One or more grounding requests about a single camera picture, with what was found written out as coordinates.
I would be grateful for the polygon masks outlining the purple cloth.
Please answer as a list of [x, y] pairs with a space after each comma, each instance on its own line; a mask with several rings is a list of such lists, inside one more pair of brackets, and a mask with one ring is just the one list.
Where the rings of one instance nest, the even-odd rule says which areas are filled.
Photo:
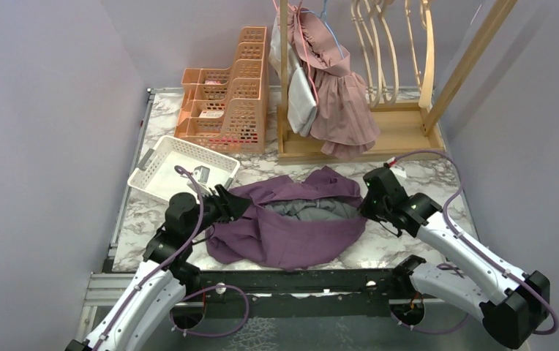
[[327, 166], [302, 182], [280, 175], [230, 192], [252, 203], [238, 220], [206, 234], [207, 252], [223, 264], [305, 269], [336, 259], [365, 231], [360, 185]]

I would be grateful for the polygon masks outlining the pink clothes pile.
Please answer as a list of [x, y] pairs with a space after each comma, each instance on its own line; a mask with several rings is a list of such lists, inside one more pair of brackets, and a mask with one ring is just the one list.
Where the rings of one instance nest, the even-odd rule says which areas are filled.
[[[287, 34], [307, 71], [299, 33], [294, 33], [295, 8], [289, 11]], [[326, 27], [303, 10], [301, 22], [319, 97], [309, 136], [323, 141], [322, 153], [339, 159], [354, 159], [373, 148], [380, 136], [380, 127], [372, 117], [366, 98], [366, 84], [363, 77], [351, 69], [350, 52], [342, 46], [345, 58], [341, 58]]]

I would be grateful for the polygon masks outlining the white skirt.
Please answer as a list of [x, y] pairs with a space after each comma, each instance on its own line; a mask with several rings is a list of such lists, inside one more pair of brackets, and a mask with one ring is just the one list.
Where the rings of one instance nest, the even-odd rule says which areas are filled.
[[[278, 76], [281, 76], [281, 48], [279, 18], [274, 21], [271, 32], [269, 62]], [[293, 132], [307, 137], [316, 117], [318, 107], [301, 59], [288, 44], [288, 122]]]

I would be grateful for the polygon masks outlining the pink wire hanger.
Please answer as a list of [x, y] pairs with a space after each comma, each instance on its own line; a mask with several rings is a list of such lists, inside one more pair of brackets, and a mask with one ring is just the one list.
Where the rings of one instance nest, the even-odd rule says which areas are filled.
[[309, 80], [309, 83], [311, 85], [312, 93], [313, 93], [313, 96], [315, 98], [315, 103], [316, 103], [316, 105], [318, 105], [319, 104], [318, 91], [315, 87], [315, 82], [312, 79], [312, 65], [309, 62], [309, 56], [308, 56], [307, 46], [306, 46], [306, 38], [304, 36], [303, 26], [302, 26], [302, 22], [301, 22], [302, 10], [303, 10], [302, 2], [300, 2], [299, 6], [297, 6], [297, 8], [295, 8], [293, 10], [293, 14], [296, 16], [296, 20], [294, 21], [294, 26], [295, 26], [296, 29], [294, 30], [294, 33], [299, 33], [299, 38], [301, 39], [301, 46], [303, 47], [302, 60], [307, 65], [307, 79]]

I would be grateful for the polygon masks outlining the blue wire hanger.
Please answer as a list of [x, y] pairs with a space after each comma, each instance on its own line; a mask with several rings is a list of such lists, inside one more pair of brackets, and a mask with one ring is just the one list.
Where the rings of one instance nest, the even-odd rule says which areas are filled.
[[314, 12], [314, 11], [312, 11], [312, 10], [303, 10], [303, 12], [313, 14], [315, 17], [317, 17], [317, 18], [322, 22], [322, 24], [326, 27], [326, 29], [327, 29], [328, 32], [330, 33], [332, 39], [334, 40], [334, 43], [335, 43], [335, 45], [337, 46], [337, 49], [338, 49], [338, 51], [339, 51], [339, 54], [340, 54], [341, 58], [344, 59], [344, 58], [345, 58], [345, 54], [344, 54], [344, 52], [343, 52], [343, 50], [342, 50], [342, 46], [341, 46], [341, 44], [339, 43], [339, 41], [338, 41], [338, 39], [337, 39], [337, 36], [335, 35], [333, 29], [330, 27], [330, 25], [329, 25], [328, 22], [327, 22], [327, 9], [328, 9], [328, 4], [329, 4], [329, 1], [328, 1], [328, 0], [323, 0], [322, 10], [320, 11], [320, 13], [316, 13], [316, 12]]

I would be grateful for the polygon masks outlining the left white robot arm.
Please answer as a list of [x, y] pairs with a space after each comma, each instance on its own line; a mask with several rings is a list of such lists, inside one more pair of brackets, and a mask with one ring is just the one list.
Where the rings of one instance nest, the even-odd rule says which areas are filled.
[[164, 223], [121, 297], [83, 341], [72, 340], [67, 350], [140, 350], [177, 303], [205, 292], [199, 268], [187, 261], [194, 238], [214, 224], [236, 221], [251, 204], [222, 185], [208, 194], [172, 196]]

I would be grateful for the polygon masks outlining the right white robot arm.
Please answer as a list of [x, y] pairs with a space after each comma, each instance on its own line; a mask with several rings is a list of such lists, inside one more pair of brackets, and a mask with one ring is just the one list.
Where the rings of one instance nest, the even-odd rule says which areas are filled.
[[497, 256], [446, 217], [441, 205], [423, 193], [408, 195], [387, 165], [363, 177], [367, 194], [360, 214], [391, 224], [426, 243], [460, 269], [439, 269], [415, 255], [393, 270], [392, 290], [408, 298], [422, 293], [469, 314], [499, 344], [519, 349], [547, 319], [550, 281], [540, 271], [528, 273]]

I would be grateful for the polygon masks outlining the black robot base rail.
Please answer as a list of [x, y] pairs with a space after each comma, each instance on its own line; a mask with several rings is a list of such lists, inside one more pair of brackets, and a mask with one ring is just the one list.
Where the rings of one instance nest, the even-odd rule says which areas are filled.
[[306, 271], [202, 271], [190, 292], [206, 292], [170, 311], [180, 326], [203, 318], [388, 317], [390, 302], [416, 294], [410, 273], [424, 263], [411, 255], [395, 268]]

